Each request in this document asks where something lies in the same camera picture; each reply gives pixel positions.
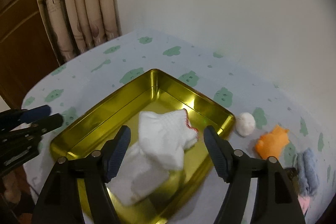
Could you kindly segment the small white pompom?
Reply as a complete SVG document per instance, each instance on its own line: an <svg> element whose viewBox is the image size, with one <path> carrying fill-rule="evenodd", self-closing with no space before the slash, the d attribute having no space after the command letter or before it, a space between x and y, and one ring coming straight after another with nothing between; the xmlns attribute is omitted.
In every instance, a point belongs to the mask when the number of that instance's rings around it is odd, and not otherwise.
<svg viewBox="0 0 336 224"><path fill-rule="evenodd" d="M241 113L236 118L236 131L242 137L251 135L256 128L256 121L252 114Z"/></svg>

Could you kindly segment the pink wet wipes pack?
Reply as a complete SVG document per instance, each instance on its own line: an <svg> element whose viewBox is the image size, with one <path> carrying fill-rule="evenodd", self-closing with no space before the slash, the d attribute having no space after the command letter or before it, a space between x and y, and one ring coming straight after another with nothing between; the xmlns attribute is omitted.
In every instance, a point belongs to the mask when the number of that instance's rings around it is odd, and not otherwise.
<svg viewBox="0 0 336 224"><path fill-rule="evenodd" d="M302 209L302 213L304 216L306 216L306 213L310 206L310 200L311 200L310 196L298 196L298 201L299 201L299 204L300 204L300 207Z"/></svg>

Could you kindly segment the red gold toffee tin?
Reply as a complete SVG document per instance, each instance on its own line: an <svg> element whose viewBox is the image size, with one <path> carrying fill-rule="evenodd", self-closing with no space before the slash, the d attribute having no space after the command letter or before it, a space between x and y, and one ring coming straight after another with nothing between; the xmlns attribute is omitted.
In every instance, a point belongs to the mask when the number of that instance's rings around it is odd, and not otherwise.
<svg viewBox="0 0 336 224"><path fill-rule="evenodd" d="M204 94L182 81L151 69L107 96L74 121L50 144L54 159L86 157L116 136L122 125L131 129L131 141L138 139L141 111L158 114L185 109L191 125L202 133L213 126L218 135L228 137L235 124L234 115ZM132 205L124 206L111 196L122 223L167 223L203 184L213 164L203 137L185 153L184 169L172 171L170 177L153 194Z"/></svg>

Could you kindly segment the dark wooden door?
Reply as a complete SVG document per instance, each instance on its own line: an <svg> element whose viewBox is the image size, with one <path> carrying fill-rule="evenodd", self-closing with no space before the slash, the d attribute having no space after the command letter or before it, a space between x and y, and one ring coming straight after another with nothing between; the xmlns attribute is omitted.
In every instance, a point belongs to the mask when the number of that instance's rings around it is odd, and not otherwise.
<svg viewBox="0 0 336 224"><path fill-rule="evenodd" d="M19 108L25 95L59 66L37 0L1 0L1 97Z"/></svg>

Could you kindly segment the orange plush toy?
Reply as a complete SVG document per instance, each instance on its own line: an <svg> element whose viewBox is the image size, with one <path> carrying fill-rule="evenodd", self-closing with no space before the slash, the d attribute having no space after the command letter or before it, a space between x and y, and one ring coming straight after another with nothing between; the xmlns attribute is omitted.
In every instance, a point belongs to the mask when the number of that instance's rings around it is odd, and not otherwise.
<svg viewBox="0 0 336 224"><path fill-rule="evenodd" d="M280 159L283 148L289 144L288 132L288 129L276 125L272 131L260 136L255 151L262 159L271 156Z"/></svg>

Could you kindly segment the blue towel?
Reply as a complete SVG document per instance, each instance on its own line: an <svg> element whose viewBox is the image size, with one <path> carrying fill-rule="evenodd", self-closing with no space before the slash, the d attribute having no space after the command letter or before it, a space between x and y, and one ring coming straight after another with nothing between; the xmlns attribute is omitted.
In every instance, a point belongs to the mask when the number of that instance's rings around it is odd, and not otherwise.
<svg viewBox="0 0 336 224"><path fill-rule="evenodd" d="M317 158L311 148L297 154L299 194L314 197L319 187Z"/></svg>

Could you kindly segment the white knitted cloth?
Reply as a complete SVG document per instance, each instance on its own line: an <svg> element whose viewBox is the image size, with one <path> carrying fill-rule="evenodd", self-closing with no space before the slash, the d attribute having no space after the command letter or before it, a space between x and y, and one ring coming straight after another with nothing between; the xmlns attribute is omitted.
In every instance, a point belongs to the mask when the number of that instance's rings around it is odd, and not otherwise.
<svg viewBox="0 0 336 224"><path fill-rule="evenodd" d="M187 110L140 112L138 141L127 149L109 190L123 206L143 200L169 179L170 171L183 170L185 150L197 141Z"/></svg>

